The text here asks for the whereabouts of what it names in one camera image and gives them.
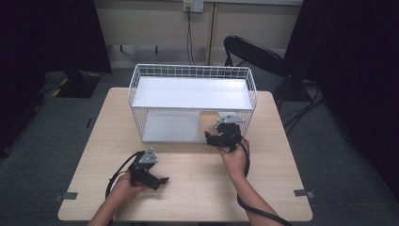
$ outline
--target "forearm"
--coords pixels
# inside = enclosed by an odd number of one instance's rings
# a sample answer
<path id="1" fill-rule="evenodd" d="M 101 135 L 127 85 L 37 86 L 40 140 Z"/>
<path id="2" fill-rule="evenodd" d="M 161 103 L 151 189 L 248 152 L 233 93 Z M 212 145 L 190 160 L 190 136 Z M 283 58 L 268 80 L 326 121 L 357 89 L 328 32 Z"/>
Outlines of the forearm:
<path id="1" fill-rule="evenodd" d="M 108 225 L 111 218 L 114 216 L 114 214 L 117 212 L 117 210 L 120 208 L 121 205 L 123 205 L 122 200 L 115 199 L 111 195 L 108 196 L 108 198 L 103 202 L 103 204 L 97 210 L 96 214 L 88 223 L 88 225 L 89 226 Z"/>
<path id="2" fill-rule="evenodd" d="M 245 178 L 244 176 L 231 176 L 231 181 L 235 189 L 237 190 L 238 196 L 244 204 L 277 216 L 276 211 L 258 194 L 258 192 L 256 192 L 256 190 L 252 187 L 247 178 Z M 246 212 L 249 218 L 249 222 L 252 226 L 281 225 L 273 219 L 263 217 L 259 214 L 252 213 L 247 210 Z"/>

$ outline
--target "metal bracket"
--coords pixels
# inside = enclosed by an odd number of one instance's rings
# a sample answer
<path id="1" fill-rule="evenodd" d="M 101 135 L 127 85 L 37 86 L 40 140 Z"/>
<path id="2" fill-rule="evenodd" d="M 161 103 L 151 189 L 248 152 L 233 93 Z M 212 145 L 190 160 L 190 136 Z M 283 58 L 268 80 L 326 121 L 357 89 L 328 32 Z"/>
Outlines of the metal bracket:
<path id="1" fill-rule="evenodd" d="M 245 122 L 243 119 L 233 116 L 233 115 L 228 115 L 226 117 L 217 119 L 218 122 L 220 123 L 226 123 L 226 124 L 233 124 L 233 123 L 243 123 Z"/>
<path id="2" fill-rule="evenodd" d="M 153 153 L 153 148 L 149 148 L 138 162 L 140 164 L 155 164 L 158 162 L 158 157 Z"/>
<path id="3" fill-rule="evenodd" d="M 312 198 L 316 197 L 316 195 L 314 194 L 314 192 L 312 190 L 306 191 L 305 189 L 294 190 L 294 194 L 296 197 L 306 196 L 306 197 L 308 197 L 308 199 L 312 199 Z"/>
<path id="4" fill-rule="evenodd" d="M 63 195 L 55 195 L 53 201 L 62 202 L 63 200 L 76 200 L 77 192 L 65 192 Z"/>

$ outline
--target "black curtain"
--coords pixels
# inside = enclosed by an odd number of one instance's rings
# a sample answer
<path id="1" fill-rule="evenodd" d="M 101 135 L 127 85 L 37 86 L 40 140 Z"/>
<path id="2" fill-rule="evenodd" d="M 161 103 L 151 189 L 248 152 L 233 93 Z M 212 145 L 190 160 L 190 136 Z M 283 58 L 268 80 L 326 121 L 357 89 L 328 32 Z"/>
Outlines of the black curtain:
<path id="1" fill-rule="evenodd" d="M 0 149 L 26 120 L 46 73 L 112 73 L 92 0 L 1 1 L 0 33 Z"/>
<path id="2" fill-rule="evenodd" d="M 319 82 L 350 140 L 399 200 L 399 2 L 304 0 L 284 62 Z"/>

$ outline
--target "black cable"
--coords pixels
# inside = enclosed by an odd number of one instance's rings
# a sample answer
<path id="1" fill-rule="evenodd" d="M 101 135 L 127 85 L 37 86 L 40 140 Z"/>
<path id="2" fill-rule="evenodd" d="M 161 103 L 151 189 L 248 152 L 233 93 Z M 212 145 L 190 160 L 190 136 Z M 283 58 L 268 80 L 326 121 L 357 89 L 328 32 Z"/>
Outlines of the black cable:
<path id="1" fill-rule="evenodd" d="M 311 109 L 315 108 L 316 106 L 320 105 L 323 102 L 323 99 L 322 99 L 317 104 L 314 104 L 319 92 L 320 92 L 320 87 L 317 89 L 316 94 L 314 94 L 314 97 L 311 99 L 311 101 L 305 107 L 303 107 L 302 109 L 299 109 L 299 110 L 292 111 L 282 117 L 282 118 L 285 118 L 285 117 L 293 114 L 294 112 L 297 112 L 293 118 L 291 118 L 289 121 L 287 121 L 283 125 L 283 127 L 285 128 L 286 126 L 288 126 L 289 124 L 291 124 L 294 121 L 294 125 L 288 130 L 288 132 L 285 133 L 286 135 L 289 135 L 291 133 L 291 131 L 296 126 L 296 124 L 299 122 L 299 120 L 303 117 L 303 115 L 305 115 L 308 111 L 310 111 Z"/>
<path id="2" fill-rule="evenodd" d="M 187 30 L 187 56 L 188 56 L 188 63 L 190 65 L 196 65 L 194 62 L 194 57 L 193 57 L 193 41 L 191 37 L 191 7 L 186 7 L 186 12 L 187 12 L 187 19 L 188 19 L 188 30 Z"/>
<path id="3" fill-rule="evenodd" d="M 51 88 L 49 88 L 49 89 L 47 89 L 47 90 L 45 90 L 45 91 L 42 91 L 40 94 L 44 94 L 44 93 L 46 93 L 46 92 L 48 92 L 48 91 L 50 91 L 50 90 L 52 90 L 52 89 L 58 87 L 59 84 L 61 84 L 61 82 L 64 80 L 64 78 L 65 78 L 65 72 L 64 72 L 64 74 L 62 75 L 61 79 L 60 79 L 53 87 L 51 87 Z"/>
<path id="4" fill-rule="evenodd" d="M 231 139 L 234 140 L 235 142 L 238 141 L 238 140 L 236 140 L 233 136 L 231 136 L 230 134 L 225 133 L 225 132 L 223 132 L 223 133 L 226 134 L 229 138 L 231 138 Z M 241 139 L 243 139 L 243 140 L 246 142 L 246 144 L 247 144 L 247 148 L 246 148 L 241 142 L 237 142 L 238 145 L 241 146 L 241 147 L 243 148 L 244 152 L 246 153 L 247 163 L 246 163 L 246 168 L 245 168 L 245 176 L 247 177 L 248 172 L 249 172 L 249 165 L 250 165 L 249 143 L 247 142 L 247 140 L 246 140 L 243 136 L 241 136 Z M 291 223 L 289 223 L 287 220 L 285 220 L 285 219 L 283 219 L 283 218 L 280 218 L 279 216 L 276 216 L 276 215 L 267 213 L 267 212 L 265 212 L 265 211 L 263 211 L 263 210 L 259 210 L 259 209 L 257 209 L 257 208 L 253 208 L 253 207 L 251 207 L 251 206 L 246 205 L 244 202 L 241 201 L 241 199 L 240 199 L 240 197 L 238 196 L 238 194 L 237 194 L 237 202 L 238 202 L 238 204 L 239 204 L 243 209 L 245 209 L 245 210 L 248 210 L 248 211 L 250 211 L 250 212 L 252 212 L 252 213 L 255 213 L 255 214 L 262 215 L 262 216 L 265 217 L 265 218 L 273 219 L 273 220 L 275 220 L 276 222 L 278 222 L 278 223 L 280 223 L 280 224 L 282 224 L 282 225 L 284 225 L 284 226 L 292 226 Z"/>
<path id="5" fill-rule="evenodd" d="M 323 101 L 324 101 L 323 99 L 320 100 L 317 104 L 313 105 L 312 107 L 308 107 L 308 108 L 305 110 L 305 112 L 301 113 L 301 114 L 297 117 L 296 121 L 295 121 L 294 124 L 291 126 L 291 128 L 287 131 L 287 133 L 285 133 L 285 135 L 288 136 L 288 135 L 291 133 L 291 131 L 294 129 L 294 127 L 296 126 L 296 124 L 299 122 L 299 120 L 302 118 L 302 116 L 305 115 L 306 112 L 308 112 L 308 111 L 310 111 L 312 108 L 314 108 L 314 107 L 320 105 Z"/>
<path id="6" fill-rule="evenodd" d="M 124 168 L 124 166 L 133 158 L 135 157 L 137 153 L 132 154 L 132 156 L 130 156 L 128 159 L 126 159 L 126 161 L 122 164 L 122 166 L 120 166 L 120 168 L 117 170 L 117 172 L 115 172 L 115 174 L 112 176 L 111 179 L 109 179 L 109 183 L 108 186 L 106 187 L 106 191 L 105 191 L 105 198 L 108 197 L 109 193 L 111 192 L 111 187 L 114 184 L 115 180 L 118 178 L 118 176 L 120 176 L 121 174 L 121 170 Z"/>

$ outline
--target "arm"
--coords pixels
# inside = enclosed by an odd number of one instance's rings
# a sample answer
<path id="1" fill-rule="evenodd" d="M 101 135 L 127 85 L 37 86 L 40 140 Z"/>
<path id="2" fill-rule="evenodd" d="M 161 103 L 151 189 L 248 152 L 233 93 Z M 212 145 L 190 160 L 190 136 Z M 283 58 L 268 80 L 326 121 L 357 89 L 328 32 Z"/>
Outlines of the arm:
<path id="1" fill-rule="evenodd" d="M 237 190 L 237 194 L 241 201 L 248 206 L 263 210 L 267 213 L 277 216 L 276 211 L 258 194 L 247 180 L 244 170 L 246 168 L 246 153 L 241 146 L 232 152 L 227 153 L 222 148 L 217 148 L 219 151 L 225 168 L 229 174 L 232 184 Z M 281 224 L 273 219 L 265 218 L 261 215 L 247 211 L 249 223 L 252 226 L 267 225 L 267 226 L 280 226 Z"/>
<path id="2" fill-rule="evenodd" d="M 126 172 L 118 178 L 106 200 L 97 210 L 94 217 L 88 223 L 89 226 L 108 225 L 117 210 L 132 199 L 137 193 L 147 189 L 145 186 L 132 186 L 130 173 Z"/>

